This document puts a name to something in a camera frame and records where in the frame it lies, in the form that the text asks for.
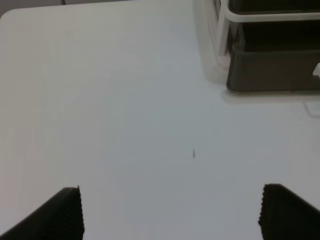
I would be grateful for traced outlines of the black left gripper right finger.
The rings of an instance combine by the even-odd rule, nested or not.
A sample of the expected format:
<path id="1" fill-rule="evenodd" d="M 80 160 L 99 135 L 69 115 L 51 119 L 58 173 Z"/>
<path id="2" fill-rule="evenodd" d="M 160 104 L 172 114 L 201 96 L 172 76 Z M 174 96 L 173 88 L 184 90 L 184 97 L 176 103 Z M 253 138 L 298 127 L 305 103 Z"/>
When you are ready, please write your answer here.
<path id="1" fill-rule="evenodd" d="M 320 211 L 281 184 L 263 187 L 258 224 L 264 240 L 320 238 Z"/>

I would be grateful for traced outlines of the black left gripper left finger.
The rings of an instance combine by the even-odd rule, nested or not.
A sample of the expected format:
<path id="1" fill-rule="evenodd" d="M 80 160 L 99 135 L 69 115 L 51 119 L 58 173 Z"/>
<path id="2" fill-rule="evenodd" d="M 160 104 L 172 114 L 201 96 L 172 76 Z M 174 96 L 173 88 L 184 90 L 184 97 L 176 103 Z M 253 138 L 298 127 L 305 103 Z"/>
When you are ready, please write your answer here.
<path id="1" fill-rule="evenodd" d="M 25 219 L 0 235 L 2 240 L 82 240 L 85 225 L 80 188 L 64 187 Z"/>

